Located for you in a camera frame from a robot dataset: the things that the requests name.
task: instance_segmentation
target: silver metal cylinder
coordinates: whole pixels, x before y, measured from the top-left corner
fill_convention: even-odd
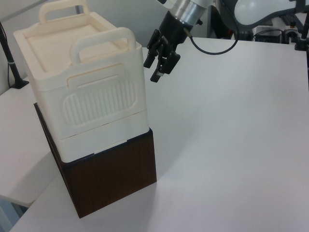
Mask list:
[[[205,8],[190,0],[176,0],[170,13],[182,23],[194,26],[205,12]]]

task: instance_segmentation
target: white wall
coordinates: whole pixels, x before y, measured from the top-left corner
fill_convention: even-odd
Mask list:
[[[115,26],[131,29],[135,33],[137,41],[143,46],[147,45],[154,29],[159,28],[167,12],[167,9],[156,0],[88,0],[88,3],[91,11],[97,12]],[[22,78],[26,77],[26,73],[19,48],[13,37],[13,32],[28,28],[37,23],[39,21],[39,8],[40,5],[3,22],[10,49]],[[52,15],[54,17],[60,17],[75,13],[75,9],[71,8],[62,12],[53,12]],[[196,37],[205,37],[206,23],[203,26],[198,26],[196,29],[193,29],[192,34]],[[0,48],[0,94],[8,89],[6,72],[6,58]]]

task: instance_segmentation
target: ribbed panel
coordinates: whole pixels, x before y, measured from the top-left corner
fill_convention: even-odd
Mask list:
[[[64,116],[72,126],[100,120],[131,108],[136,101],[134,85],[122,79],[88,87],[67,96]]]

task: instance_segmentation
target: black cable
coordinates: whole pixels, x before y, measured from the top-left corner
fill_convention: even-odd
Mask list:
[[[5,30],[4,30],[4,28],[3,28],[3,26],[2,26],[2,23],[1,23],[1,22],[0,22],[0,28],[1,28],[2,32],[3,32],[3,34],[4,34],[4,37],[5,37],[6,43],[8,43],[8,37],[6,36]]]
[[[234,19],[235,25],[236,25],[236,31],[237,31],[236,40],[235,40],[235,42],[233,43],[233,45],[232,45],[230,48],[228,48],[227,50],[225,50],[225,51],[223,51],[223,52],[207,52],[207,51],[201,49],[201,48],[194,42],[193,36],[192,36],[191,33],[189,32],[189,30],[187,30],[186,28],[184,28],[184,32],[185,32],[185,33],[187,34],[187,36],[190,38],[190,40],[191,40],[192,44],[194,45],[194,47],[195,47],[197,50],[199,50],[200,52],[205,53],[205,54],[207,54],[207,55],[213,55],[213,56],[215,56],[215,55],[221,55],[221,54],[227,53],[227,52],[229,52],[230,50],[232,50],[232,49],[236,46],[236,44],[237,44],[237,42],[238,42],[238,40],[239,40],[239,28],[238,28],[238,25],[237,25],[237,20],[236,20],[235,17],[233,16],[232,12],[230,12],[229,8],[222,2],[222,0],[220,0],[220,1],[221,1],[222,5],[226,8],[226,10],[229,12],[229,14],[232,16],[232,18]]]
[[[11,85],[10,85],[10,65],[8,63],[8,84],[9,84],[9,88],[11,88]]]
[[[1,22],[0,22],[0,28],[2,30],[2,33],[4,34],[6,43],[8,43],[8,37],[6,36],[5,30],[4,30]],[[9,63],[8,63],[8,85],[9,85],[9,88],[11,88],[11,85],[10,85],[10,65],[9,65]]]
[[[269,29],[269,30],[260,31],[260,32],[256,33],[253,37],[255,37],[257,35],[260,35],[260,34],[264,34],[264,33],[270,32],[270,31],[280,31],[281,33],[283,32],[283,30],[280,30],[280,29]]]

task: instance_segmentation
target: container handle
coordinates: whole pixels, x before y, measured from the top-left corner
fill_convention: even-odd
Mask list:
[[[136,39],[134,33],[128,28],[116,28],[80,38],[72,44],[70,49],[72,64],[77,65],[81,63],[79,53],[82,49],[102,43],[104,44],[110,41],[120,40],[122,38],[127,38],[129,51],[136,49]]]
[[[90,14],[88,3],[85,0],[61,0],[61,1],[53,1],[44,4],[39,11],[39,19],[42,24],[47,23],[48,20],[46,18],[46,14],[50,11],[56,11],[72,6],[82,6],[84,10],[84,14]]]

